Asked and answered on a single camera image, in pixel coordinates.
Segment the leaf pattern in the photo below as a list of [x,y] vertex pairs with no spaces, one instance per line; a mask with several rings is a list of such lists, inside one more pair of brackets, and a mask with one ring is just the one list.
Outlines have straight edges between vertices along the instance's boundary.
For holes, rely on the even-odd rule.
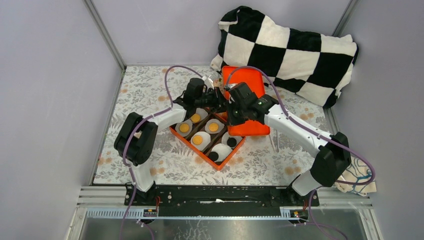
[[[104,146],[99,156],[95,184],[123,184],[130,181],[128,168],[114,149],[115,138],[127,115],[137,112],[149,115],[170,105],[165,91],[164,75],[168,66],[129,66],[126,69],[116,106],[112,114]],[[218,77],[209,66],[192,66],[203,76]],[[174,68],[168,86],[173,98],[179,96],[194,74]],[[272,88],[266,93],[276,96]],[[282,88],[278,94],[286,108],[309,124],[328,131],[323,109]],[[153,152],[147,162],[157,184],[178,185],[288,185],[298,174],[308,170],[313,158],[301,146],[283,134],[278,138],[279,153],[275,153],[266,136],[247,137],[244,145],[227,165],[217,171],[203,161],[169,129],[157,133]]]

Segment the floral tablecloth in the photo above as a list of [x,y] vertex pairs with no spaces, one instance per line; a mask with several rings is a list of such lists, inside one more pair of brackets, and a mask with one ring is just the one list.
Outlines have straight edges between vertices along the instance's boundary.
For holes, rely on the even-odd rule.
[[[164,85],[168,66],[129,66],[97,163],[94,184],[124,184],[130,181],[128,168],[114,149],[114,141],[127,115],[137,112],[149,115],[170,105]],[[202,75],[214,71],[209,66],[192,66]],[[195,75],[174,68],[168,75],[173,97],[179,96]],[[274,95],[272,88],[266,92]],[[278,93],[287,109],[311,125],[328,131],[323,109],[282,88]],[[271,131],[274,142],[276,131]],[[216,171],[167,128],[158,132],[149,158],[150,174],[157,184],[177,185],[288,185],[297,175],[308,170],[314,159],[300,145],[283,134],[278,135],[279,152],[273,150],[267,136],[248,137],[228,164]]]

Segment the white wall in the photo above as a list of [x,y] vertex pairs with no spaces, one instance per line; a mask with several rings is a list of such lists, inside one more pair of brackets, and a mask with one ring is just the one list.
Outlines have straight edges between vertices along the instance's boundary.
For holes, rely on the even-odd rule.
[[0,239],[63,239],[120,69],[82,0],[0,0]]
[[362,0],[344,34],[359,57],[334,106],[350,145],[377,171],[385,240],[423,239],[424,1]]
[[218,21],[240,5],[277,24],[331,35],[349,0],[94,0],[127,65],[209,64]]

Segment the black and white checkered pillow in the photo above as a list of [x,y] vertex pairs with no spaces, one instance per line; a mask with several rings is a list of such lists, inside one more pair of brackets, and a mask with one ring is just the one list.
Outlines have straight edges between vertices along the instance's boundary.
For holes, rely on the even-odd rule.
[[342,38],[276,25],[271,18],[240,6],[218,23],[221,41],[211,67],[254,66],[274,84],[324,107],[331,107],[351,80],[358,46]]

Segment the toy egg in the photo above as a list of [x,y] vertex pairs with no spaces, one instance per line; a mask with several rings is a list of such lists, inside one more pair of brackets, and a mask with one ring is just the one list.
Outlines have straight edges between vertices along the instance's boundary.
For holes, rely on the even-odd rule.
[[224,133],[224,135],[222,135],[221,143],[234,149],[240,143],[242,139],[243,137],[241,136],[230,136],[230,134],[226,132]]
[[211,142],[211,135],[207,132],[199,131],[191,137],[191,144],[200,151],[203,151]]
[[224,161],[232,151],[233,150],[228,145],[218,143],[212,147],[207,157],[215,163],[218,163]]
[[187,135],[189,135],[192,129],[193,129],[193,123],[192,121],[190,121],[190,119],[177,123],[175,126],[175,131],[183,137],[186,137]]
[[208,112],[202,108],[196,108],[196,113],[190,117],[190,120],[196,124],[208,116]]
[[204,130],[208,134],[217,134],[222,129],[224,129],[224,124],[220,122],[218,119],[210,119],[207,121],[206,125],[204,126]]

